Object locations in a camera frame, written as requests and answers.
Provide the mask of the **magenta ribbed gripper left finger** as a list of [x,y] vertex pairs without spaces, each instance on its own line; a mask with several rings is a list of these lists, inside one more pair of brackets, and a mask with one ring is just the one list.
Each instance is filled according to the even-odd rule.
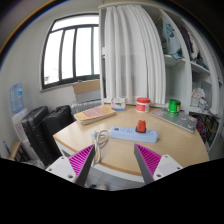
[[47,171],[84,187],[94,156],[95,146],[90,145],[69,157],[59,157]]

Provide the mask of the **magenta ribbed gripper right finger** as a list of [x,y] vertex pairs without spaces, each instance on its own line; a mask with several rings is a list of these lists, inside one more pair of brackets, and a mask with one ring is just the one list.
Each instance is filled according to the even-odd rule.
[[134,145],[134,155],[145,184],[152,183],[182,169],[169,155],[159,155],[139,144]]

